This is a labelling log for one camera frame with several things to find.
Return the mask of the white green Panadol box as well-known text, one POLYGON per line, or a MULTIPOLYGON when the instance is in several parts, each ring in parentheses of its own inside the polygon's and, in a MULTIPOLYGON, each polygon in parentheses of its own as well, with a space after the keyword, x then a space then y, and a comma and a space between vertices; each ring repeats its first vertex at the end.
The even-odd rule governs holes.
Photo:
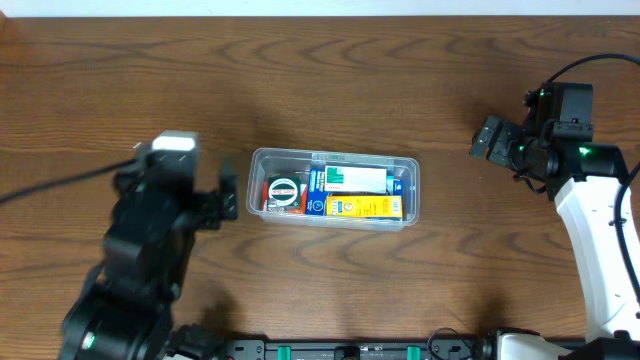
POLYGON ((387 172, 380 168, 326 166, 325 190, 335 193, 384 194, 387 172))

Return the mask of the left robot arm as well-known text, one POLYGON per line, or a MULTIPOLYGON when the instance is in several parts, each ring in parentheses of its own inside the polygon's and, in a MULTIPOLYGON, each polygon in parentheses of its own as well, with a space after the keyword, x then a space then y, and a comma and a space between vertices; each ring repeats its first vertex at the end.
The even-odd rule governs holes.
POLYGON ((197 325, 176 328, 171 312, 196 232, 238 217, 232 161, 223 161, 209 192, 194 188, 197 161, 194 150, 147 150, 117 170, 104 257, 63 321, 60 358, 223 358, 222 339, 197 325))

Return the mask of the red white medicine box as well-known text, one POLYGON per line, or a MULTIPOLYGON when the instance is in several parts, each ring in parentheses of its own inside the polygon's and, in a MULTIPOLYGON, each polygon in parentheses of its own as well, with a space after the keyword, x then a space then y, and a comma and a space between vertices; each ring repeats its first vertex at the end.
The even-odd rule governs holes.
MULTIPOLYGON (((285 213, 289 213, 289 214, 304 214, 305 213, 304 206, 305 206, 305 203, 306 203, 307 193, 308 193, 307 185, 306 184, 302 184, 300 186, 300 189, 302 191, 301 197, 300 197, 300 204, 297 207, 286 209, 285 213)), ((267 212, 278 212, 278 209, 269 209, 268 208, 268 182, 267 181, 265 181, 263 183, 261 209, 263 211, 267 211, 267 212)))

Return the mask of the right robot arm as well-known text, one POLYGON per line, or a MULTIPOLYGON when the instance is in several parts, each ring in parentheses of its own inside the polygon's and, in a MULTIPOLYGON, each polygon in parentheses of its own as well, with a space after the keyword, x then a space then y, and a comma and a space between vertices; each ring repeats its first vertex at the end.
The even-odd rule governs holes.
POLYGON ((525 121, 490 116, 470 154, 507 168, 555 204, 568 232, 584 297, 585 342, 567 348, 536 332, 498 330, 478 359, 636 359, 639 237, 621 150, 593 140, 593 87, 547 81, 526 94, 525 121))

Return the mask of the yellow Woods syrup box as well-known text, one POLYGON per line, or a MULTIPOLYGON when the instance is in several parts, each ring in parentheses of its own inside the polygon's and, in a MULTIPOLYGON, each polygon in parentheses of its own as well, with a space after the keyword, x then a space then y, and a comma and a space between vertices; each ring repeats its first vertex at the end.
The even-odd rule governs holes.
POLYGON ((402 218, 401 196, 329 196, 326 215, 353 218, 402 218))

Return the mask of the blue Kool Fever box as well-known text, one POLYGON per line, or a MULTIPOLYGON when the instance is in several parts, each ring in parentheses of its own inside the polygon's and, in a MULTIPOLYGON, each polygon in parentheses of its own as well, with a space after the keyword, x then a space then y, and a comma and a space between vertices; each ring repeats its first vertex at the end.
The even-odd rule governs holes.
MULTIPOLYGON (((315 167, 310 170, 307 202, 305 208, 306 215, 314 216, 327 216, 326 215, 326 200, 329 196, 347 196, 347 195, 378 195, 378 196, 401 196, 402 197, 402 209, 404 207, 404 182, 389 171, 387 171, 387 190, 384 194, 373 193, 335 193, 325 190, 325 167, 315 167)), ((392 220, 400 221, 402 218, 361 218, 361 219, 375 219, 375 220, 392 220)))

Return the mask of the small green round-logo box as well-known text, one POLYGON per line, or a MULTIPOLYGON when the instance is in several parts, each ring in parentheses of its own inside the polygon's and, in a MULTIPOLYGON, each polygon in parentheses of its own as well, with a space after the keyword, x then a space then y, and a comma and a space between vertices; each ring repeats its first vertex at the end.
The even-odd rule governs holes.
POLYGON ((266 209, 289 211, 301 205, 302 187, 299 177, 272 176, 267 180, 266 209))

